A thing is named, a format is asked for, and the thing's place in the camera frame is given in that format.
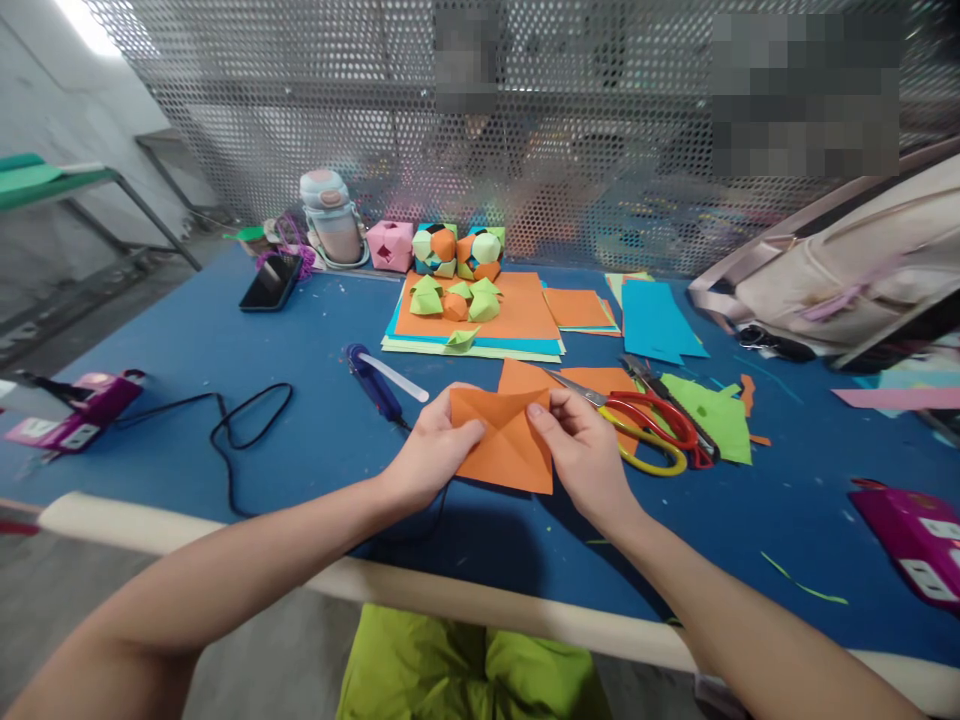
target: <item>pink paper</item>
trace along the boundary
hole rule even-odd
[[[833,390],[847,405],[874,410],[954,410],[960,408],[960,388],[878,388]]]

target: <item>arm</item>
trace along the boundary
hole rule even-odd
[[[379,476],[219,530],[163,558],[74,630],[8,720],[179,717],[200,653],[350,548],[427,507],[483,436],[445,390]]]
[[[880,676],[800,618],[727,575],[647,515],[613,426],[569,390],[530,406],[577,509],[643,573],[692,650],[761,720],[922,718]]]

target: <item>scissors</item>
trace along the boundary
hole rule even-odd
[[[665,400],[675,407],[693,426],[694,431],[697,433],[697,446],[690,453],[694,470],[706,470],[716,465],[720,460],[720,446],[713,441],[713,438],[707,435],[707,432],[700,427],[697,421],[693,419],[693,416],[684,409],[683,405],[677,402],[677,399],[673,397],[673,394],[667,386],[663,384],[663,381],[655,376],[651,370],[641,365],[640,361],[631,355],[621,355],[620,362],[626,366],[627,372],[630,373],[635,380],[640,381],[647,388],[649,394],[656,395],[661,400]]]
[[[673,458],[674,464],[668,467],[659,467],[640,460],[635,455],[627,452],[620,446],[620,456],[637,470],[657,477],[676,477],[687,469],[687,456],[684,450],[694,450],[697,447],[697,432],[690,421],[687,420],[675,407],[665,400],[661,400],[655,395],[631,392],[612,392],[610,395],[598,393],[595,390],[586,388],[583,385],[568,380],[563,375],[555,373],[552,370],[546,370],[554,380],[575,393],[584,400],[593,405],[600,412],[605,420],[612,423],[621,432],[637,438],[640,442],[652,445],[663,451],[665,455]],[[667,421],[670,429],[677,437],[671,437],[665,432],[653,418],[637,409],[636,404],[650,405]],[[637,427],[632,427],[620,422],[611,410],[617,410],[633,422]]]

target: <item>person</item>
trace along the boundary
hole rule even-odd
[[[577,510],[669,603],[697,662],[754,717],[923,717],[866,665],[645,513],[612,426],[584,400],[553,390],[550,408],[532,405],[528,416]],[[179,717],[207,645],[428,507],[484,432],[476,420],[452,426],[447,388],[376,477],[223,528],[159,560],[74,630],[7,718]],[[585,650],[368,605],[338,716],[593,719],[609,709]]]

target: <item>blue table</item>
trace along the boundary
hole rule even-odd
[[[611,299],[599,273],[536,269],[552,287],[594,288]],[[360,342],[379,353],[394,310],[397,282],[315,276],[276,314],[244,314],[237,302],[252,265],[239,250],[104,341],[62,373],[144,370],[149,378],[133,410],[217,390],[231,406],[274,382],[296,388],[293,402],[257,446],[232,453],[239,504],[269,512],[377,473],[404,440],[377,415],[348,374],[343,348]],[[831,387],[853,387],[820,363],[764,361],[710,321],[685,313],[713,357],[670,370],[707,386],[750,374],[757,385],[751,431],[773,447],[756,448],[752,467],[722,463],[677,479],[627,474],[644,507],[711,561],[768,595],[848,648],[960,667],[956,620],[914,596],[896,574],[847,498],[850,478],[870,477],[940,496],[960,507],[957,451],[912,414],[890,420],[843,405]],[[622,341],[565,333],[567,367],[616,365]],[[494,390],[501,362],[414,354],[385,360],[431,394],[455,380]],[[766,373],[772,373],[776,380]],[[796,397],[784,390],[783,383]],[[416,403],[401,398],[408,417]],[[237,423],[253,432],[271,402]],[[225,468],[207,442],[217,421],[212,402],[181,408],[135,428],[112,430],[86,453],[28,471],[33,451],[0,444],[0,497],[46,505],[82,490],[93,495],[233,522]],[[0,418],[5,431],[15,422]],[[356,551],[358,557],[574,606],[645,620],[669,610],[646,582],[574,511],[557,484],[552,497],[528,497],[454,481],[435,534],[436,507]],[[808,595],[799,582],[849,600],[844,606]]]

